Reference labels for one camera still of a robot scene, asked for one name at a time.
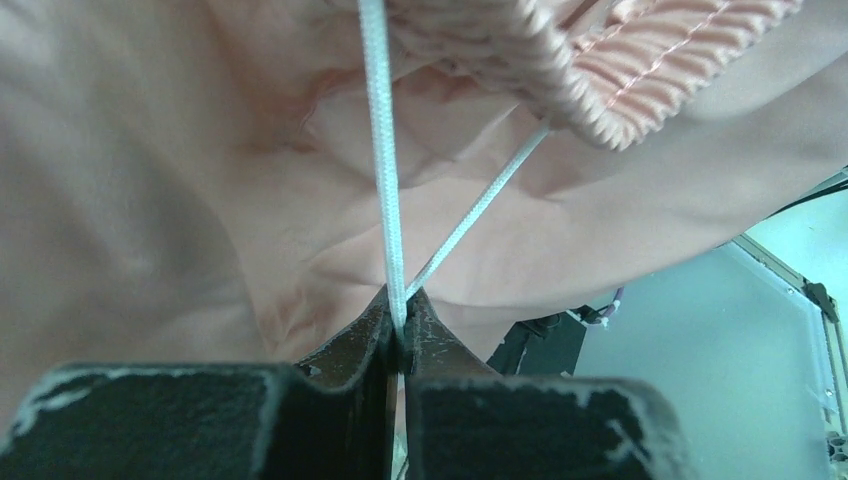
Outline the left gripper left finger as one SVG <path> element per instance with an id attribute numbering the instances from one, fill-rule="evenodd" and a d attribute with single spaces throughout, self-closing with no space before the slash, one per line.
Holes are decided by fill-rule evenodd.
<path id="1" fill-rule="evenodd" d="M 5 479 L 385 479 L 394 421 L 385 292 L 294 363 L 76 363 L 1 441 Z"/>

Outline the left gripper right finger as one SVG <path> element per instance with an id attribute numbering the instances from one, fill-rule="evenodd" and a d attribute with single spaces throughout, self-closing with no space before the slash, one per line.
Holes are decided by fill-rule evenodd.
<path id="1" fill-rule="evenodd" d="M 403 330 L 410 479 L 692 479 L 671 403 L 628 378 L 504 376 L 412 296 Z"/>

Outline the pink shorts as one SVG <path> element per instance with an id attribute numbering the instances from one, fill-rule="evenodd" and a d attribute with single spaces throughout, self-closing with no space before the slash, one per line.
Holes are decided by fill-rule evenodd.
<path id="1" fill-rule="evenodd" d="M 542 1 L 591 117 L 426 283 L 487 356 L 847 162 L 843 1 Z M 294 360 L 385 281 L 352 1 L 1 5 L 1 423 L 71 361 Z"/>

